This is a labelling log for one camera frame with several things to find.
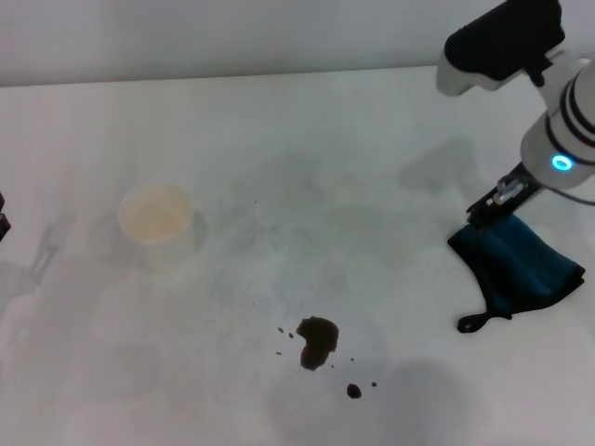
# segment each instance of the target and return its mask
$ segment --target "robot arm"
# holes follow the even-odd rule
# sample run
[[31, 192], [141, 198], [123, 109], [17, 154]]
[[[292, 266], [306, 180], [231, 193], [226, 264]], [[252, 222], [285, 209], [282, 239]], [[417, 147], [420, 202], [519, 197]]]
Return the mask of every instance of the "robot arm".
[[521, 163], [469, 209], [478, 228], [514, 212], [543, 188], [578, 186], [595, 173], [595, 62], [552, 54], [564, 39], [558, 0], [509, 0], [446, 42], [438, 89], [459, 96], [497, 90], [526, 72], [547, 110], [525, 134]]

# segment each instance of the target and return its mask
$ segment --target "blue towel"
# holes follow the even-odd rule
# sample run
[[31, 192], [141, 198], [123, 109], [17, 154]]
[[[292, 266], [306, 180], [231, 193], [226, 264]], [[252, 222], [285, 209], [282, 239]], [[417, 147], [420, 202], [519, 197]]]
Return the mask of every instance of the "blue towel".
[[547, 246], [514, 215], [487, 231], [467, 225], [448, 244], [475, 275], [486, 305], [484, 313], [458, 321], [461, 333], [477, 332], [491, 318], [551, 307], [584, 282], [584, 268]]

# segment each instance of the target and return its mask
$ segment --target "white table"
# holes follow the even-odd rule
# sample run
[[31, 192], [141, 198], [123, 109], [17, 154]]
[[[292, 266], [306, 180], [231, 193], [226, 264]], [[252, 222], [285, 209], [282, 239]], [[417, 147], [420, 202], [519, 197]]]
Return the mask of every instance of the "white table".
[[[523, 79], [443, 98], [432, 68], [0, 90], [1, 443], [592, 445], [594, 210], [520, 212], [577, 292], [455, 329], [483, 300], [445, 238], [542, 110]], [[169, 274], [114, 220], [144, 181], [198, 205]], [[287, 336], [312, 315], [340, 330], [315, 372]]]

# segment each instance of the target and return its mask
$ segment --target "coffee spill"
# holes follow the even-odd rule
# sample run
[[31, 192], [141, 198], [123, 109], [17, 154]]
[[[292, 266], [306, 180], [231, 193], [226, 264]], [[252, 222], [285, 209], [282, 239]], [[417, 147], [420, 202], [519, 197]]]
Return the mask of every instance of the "coffee spill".
[[314, 316], [302, 319], [296, 333], [306, 340], [299, 362], [304, 369], [316, 370], [337, 349], [338, 327], [326, 319]]
[[349, 384], [347, 386], [347, 395], [353, 399], [357, 400], [358, 398], [362, 397], [362, 391], [359, 387], [355, 386], [354, 384]]

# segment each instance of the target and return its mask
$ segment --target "plastic cup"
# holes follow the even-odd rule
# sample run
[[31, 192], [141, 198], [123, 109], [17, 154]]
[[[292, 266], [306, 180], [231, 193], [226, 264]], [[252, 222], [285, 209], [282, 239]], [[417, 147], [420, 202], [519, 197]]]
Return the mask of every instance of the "plastic cup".
[[194, 251], [192, 198], [173, 184], [147, 184], [134, 188], [120, 203], [118, 222], [139, 248], [143, 267], [171, 269]]

